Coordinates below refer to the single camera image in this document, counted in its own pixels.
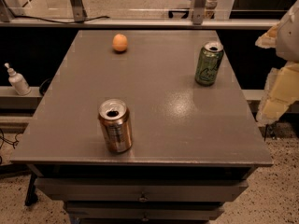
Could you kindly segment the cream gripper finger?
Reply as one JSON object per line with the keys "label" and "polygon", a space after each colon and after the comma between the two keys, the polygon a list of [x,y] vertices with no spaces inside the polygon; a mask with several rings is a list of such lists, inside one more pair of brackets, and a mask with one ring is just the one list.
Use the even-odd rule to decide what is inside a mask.
{"label": "cream gripper finger", "polygon": [[259,36],[255,45],[262,49],[271,49],[277,46],[278,25],[272,26],[266,33]]}
{"label": "cream gripper finger", "polygon": [[272,68],[267,76],[256,120],[263,126],[273,124],[299,100],[299,63],[286,62]]}

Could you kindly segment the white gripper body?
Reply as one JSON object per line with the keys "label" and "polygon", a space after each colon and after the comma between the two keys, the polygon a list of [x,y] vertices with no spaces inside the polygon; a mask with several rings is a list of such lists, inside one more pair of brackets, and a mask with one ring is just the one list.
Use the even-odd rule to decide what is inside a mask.
{"label": "white gripper body", "polygon": [[299,0],[280,20],[276,54],[286,61],[299,62]]}

